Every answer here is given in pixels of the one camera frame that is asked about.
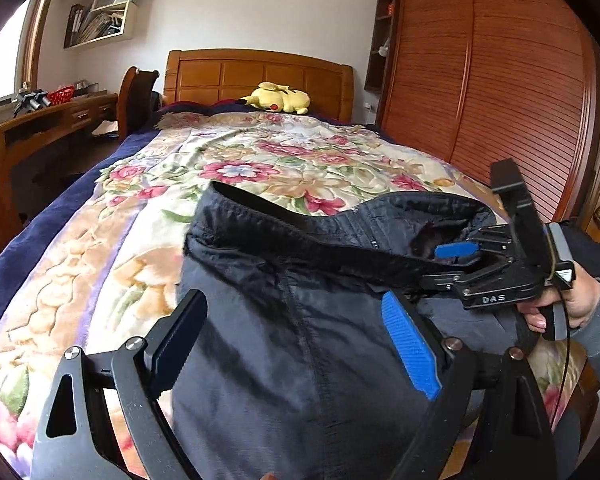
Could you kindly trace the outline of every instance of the metal bolt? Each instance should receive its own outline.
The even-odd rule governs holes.
[[[143,343],[144,339],[141,337],[132,337],[126,340],[125,347],[127,350],[138,350]]]
[[[514,361],[522,361],[522,359],[525,358],[525,353],[517,346],[513,346],[512,348],[509,348],[509,357]]]
[[[442,344],[447,350],[451,350],[452,352],[457,352],[462,348],[462,341],[457,337],[447,337]]]
[[[72,346],[64,352],[65,359],[74,359],[80,355],[80,349],[77,346]]]

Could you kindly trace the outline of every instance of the human hand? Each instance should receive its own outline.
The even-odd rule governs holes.
[[[593,311],[600,301],[600,283],[592,278],[578,262],[574,262],[576,279],[571,290],[565,290],[562,295],[567,306],[569,326],[577,328],[589,321]],[[560,295],[555,287],[548,287],[536,300],[518,304],[518,311],[524,314],[526,323],[534,332],[544,333],[546,320],[540,314],[539,308],[560,301]]]

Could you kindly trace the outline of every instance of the red basket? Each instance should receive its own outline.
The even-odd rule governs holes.
[[[65,86],[55,92],[49,94],[47,97],[55,105],[61,105],[62,103],[68,103],[74,96],[75,86]]]

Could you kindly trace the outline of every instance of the pikachu plush toy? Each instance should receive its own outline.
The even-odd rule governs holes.
[[[301,90],[293,90],[275,83],[260,83],[250,96],[243,97],[239,102],[267,112],[305,114],[309,111],[311,99]]]

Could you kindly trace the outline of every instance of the headboard panel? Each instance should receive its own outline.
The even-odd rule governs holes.
[[[241,48],[172,50],[167,60],[164,95],[168,104],[194,101],[211,105],[250,95],[263,81],[307,92],[312,112],[340,121],[351,120],[352,67],[283,52]]]

